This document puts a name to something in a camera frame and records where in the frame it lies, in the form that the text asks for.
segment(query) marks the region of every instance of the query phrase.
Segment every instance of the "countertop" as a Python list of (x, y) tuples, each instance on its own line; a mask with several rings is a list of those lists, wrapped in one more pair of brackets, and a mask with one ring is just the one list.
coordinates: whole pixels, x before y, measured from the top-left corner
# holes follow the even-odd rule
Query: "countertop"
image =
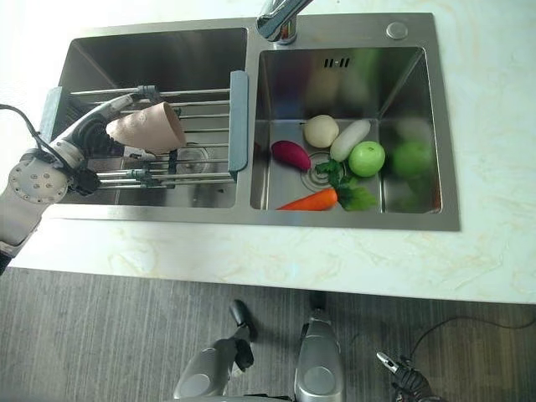
[[(0, 102), (39, 125), (82, 28), (255, 16), (263, 0), (0, 3)], [(536, 302), (536, 3), (316, 0), (304, 13), (433, 13), (461, 231), (44, 219), (13, 267), (485, 302)], [(0, 185), (32, 145), (0, 114)]]

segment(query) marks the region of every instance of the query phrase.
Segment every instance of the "orange carrot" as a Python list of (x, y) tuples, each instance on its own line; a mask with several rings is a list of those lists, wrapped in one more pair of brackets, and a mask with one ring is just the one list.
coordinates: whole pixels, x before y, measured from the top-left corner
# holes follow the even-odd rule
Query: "orange carrot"
[(337, 203), (337, 192), (333, 188), (314, 193), (305, 198), (297, 199), (290, 204), (283, 205), (280, 211), (323, 211)]

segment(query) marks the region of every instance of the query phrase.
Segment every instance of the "dish rack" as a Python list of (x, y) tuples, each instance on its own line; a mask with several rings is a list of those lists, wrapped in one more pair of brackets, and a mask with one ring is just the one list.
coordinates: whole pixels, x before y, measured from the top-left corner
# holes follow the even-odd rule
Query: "dish rack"
[[(64, 87), (53, 88), (45, 102), (41, 121), (41, 136), (47, 142), (53, 141), (72, 123), (80, 119), (92, 108), (114, 97), (138, 93), (143, 99), (121, 111), (121, 115), (139, 111), (145, 107), (168, 101), (178, 114), (183, 125), (188, 121), (226, 121), (225, 126), (208, 127), (195, 125), (185, 128), (187, 145), (163, 154), (151, 154), (142, 149), (119, 146), (109, 155), (99, 155), (99, 159), (120, 159), (119, 168), (95, 169), (100, 180), (99, 190), (135, 188), (174, 188), (180, 185), (235, 183), (237, 173), (248, 162), (248, 76), (244, 71), (230, 74), (229, 88), (210, 90), (170, 90), (158, 91), (154, 85), (140, 85), (134, 88), (113, 88), (106, 90), (85, 90), (70, 92)], [(211, 112), (199, 112), (209, 108)], [(196, 136), (208, 133), (228, 132), (227, 142), (199, 142)], [(205, 150), (227, 148), (227, 157), (209, 157)], [(195, 150), (204, 157), (181, 158), (179, 153)], [(123, 168), (135, 161), (136, 168)], [(226, 169), (220, 172), (179, 173), (178, 166), (214, 166)], [(101, 166), (117, 166), (117, 163), (102, 163)]]

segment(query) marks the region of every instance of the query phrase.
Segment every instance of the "double sink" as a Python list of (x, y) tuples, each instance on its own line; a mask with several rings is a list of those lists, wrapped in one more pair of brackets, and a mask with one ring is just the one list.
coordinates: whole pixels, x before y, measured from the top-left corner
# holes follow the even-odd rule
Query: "double sink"
[[(72, 193), (47, 215), (458, 230), (451, 136), (432, 15), (298, 16), (297, 32), (292, 44), (275, 44), (259, 35), (254, 18), (237, 18), (102, 28), (73, 40), (60, 86), (73, 92), (147, 84), (160, 91), (192, 90), (176, 100), (182, 102), (181, 114), (198, 116), (182, 120), (190, 144), (229, 142), (229, 105), (224, 102), (229, 95), (202, 90), (229, 88), (230, 73), (245, 71), (248, 162), (233, 183), (102, 189), (86, 197)], [(327, 160), (326, 150), (308, 146), (302, 135), (303, 122), (319, 114), (332, 116), (341, 130), (358, 119), (371, 121), (368, 139), (380, 142), (387, 154), (380, 174), (361, 180), (378, 200), (376, 208), (276, 210), (328, 185), (314, 169), (299, 173), (270, 154), (270, 145), (284, 139), (301, 144), (313, 166)], [(424, 178), (403, 179), (392, 172), (394, 150), (404, 141), (431, 147), (433, 163)], [(221, 162), (179, 164), (178, 173), (227, 172), (225, 147), (199, 146), (183, 150), (183, 156)], [(120, 157), (90, 161), (97, 172), (138, 165)]]

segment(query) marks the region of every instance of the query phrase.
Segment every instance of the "faucet spout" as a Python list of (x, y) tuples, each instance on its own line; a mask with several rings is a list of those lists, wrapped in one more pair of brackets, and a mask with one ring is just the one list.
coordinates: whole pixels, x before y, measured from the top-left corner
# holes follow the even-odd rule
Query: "faucet spout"
[(257, 30), (278, 44), (296, 40), (296, 15), (312, 0), (267, 0), (257, 18)]

